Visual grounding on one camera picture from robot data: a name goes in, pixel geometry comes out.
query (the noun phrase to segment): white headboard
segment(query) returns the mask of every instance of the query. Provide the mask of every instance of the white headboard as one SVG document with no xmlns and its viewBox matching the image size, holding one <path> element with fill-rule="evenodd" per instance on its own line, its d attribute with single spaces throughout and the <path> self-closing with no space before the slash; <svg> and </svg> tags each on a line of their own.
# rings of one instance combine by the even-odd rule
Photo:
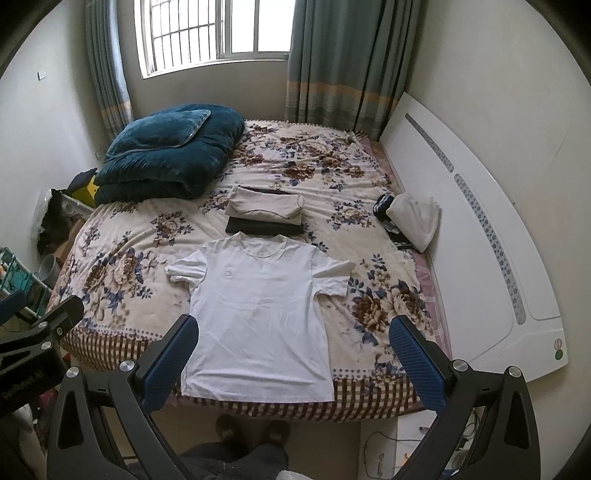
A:
<svg viewBox="0 0 591 480">
<path fill-rule="evenodd" d="M 401 187 L 441 206 L 427 253 L 453 357 L 484 371 L 516 365 L 528 381 L 565 365 L 550 280 L 525 225 L 487 169 L 407 94 L 380 143 Z"/>
</svg>

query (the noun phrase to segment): dark teal comforter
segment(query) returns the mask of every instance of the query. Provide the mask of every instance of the dark teal comforter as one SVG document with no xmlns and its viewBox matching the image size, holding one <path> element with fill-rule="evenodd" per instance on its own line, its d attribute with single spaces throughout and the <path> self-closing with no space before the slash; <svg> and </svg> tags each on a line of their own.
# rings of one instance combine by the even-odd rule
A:
<svg viewBox="0 0 591 480">
<path fill-rule="evenodd" d="M 190 110 L 209 110 L 211 115 L 182 147 L 130 151 L 105 164 L 95 179 L 97 205 L 165 197 L 195 199 L 203 194 L 228 162 L 242 136 L 244 119 L 232 108 L 203 104 L 178 106 L 151 116 Z"/>
</svg>

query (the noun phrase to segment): floral bedspread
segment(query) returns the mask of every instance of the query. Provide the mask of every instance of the floral bedspread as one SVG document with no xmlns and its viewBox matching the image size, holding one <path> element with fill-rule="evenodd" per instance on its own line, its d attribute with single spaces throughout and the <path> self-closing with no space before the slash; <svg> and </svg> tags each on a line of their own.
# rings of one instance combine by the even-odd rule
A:
<svg viewBox="0 0 591 480">
<path fill-rule="evenodd" d="M 202 199 L 99 207 L 80 231 L 51 300 L 54 306 L 75 294 L 85 305 L 64 346 L 95 368 L 111 369 L 161 338 L 189 308 L 188 288 L 169 282 L 164 267 L 227 236 L 223 211 L 234 184 L 302 194 L 305 233 L 294 238 L 357 267 L 344 299 L 320 298 L 335 402 L 304 410 L 199 402 L 251 415 L 337 421 L 413 408 L 417 397 L 389 347 L 389 321 L 406 314 L 431 340 L 439 326 L 426 308 L 412 256 L 393 246 L 372 214 L 390 179 L 353 133 L 314 125 L 247 122 L 233 158 Z"/>
</svg>

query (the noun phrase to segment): slipper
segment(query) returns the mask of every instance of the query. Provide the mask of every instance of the slipper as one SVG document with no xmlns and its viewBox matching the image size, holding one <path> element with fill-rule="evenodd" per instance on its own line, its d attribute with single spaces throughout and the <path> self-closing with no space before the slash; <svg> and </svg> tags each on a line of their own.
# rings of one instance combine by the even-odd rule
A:
<svg viewBox="0 0 591 480">
<path fill-rule="evenodd" d="M 216 433 L 220 442 L 244 443 L 240 425 L 231 415 L 220 415 L 216 420 Z"/>
<path fill-rule="evenodd" d="M 273 420 L 262 434 L 261 443 L 278 443 L 282 447 L 290 437 L 290 424 L 283 420 Z"/>
</svg>

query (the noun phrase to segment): green curtain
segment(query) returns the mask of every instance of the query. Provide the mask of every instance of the green curtain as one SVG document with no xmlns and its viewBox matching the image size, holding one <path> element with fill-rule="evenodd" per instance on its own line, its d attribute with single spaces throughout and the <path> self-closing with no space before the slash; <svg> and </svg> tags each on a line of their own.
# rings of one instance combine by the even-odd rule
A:
<svg viewBox="0 0 591 480">
<path fill-rule="evenodd" d="M 420 0 L 296 0 L 285 119 L 377 140 L 402 96 Z"/>
<path fill-rule="evenodd" d="M 119 48 L 117 0 L 86 0 L 86 47 L 100 114 L 112 141 L 134 121 Z"/>
</svg>

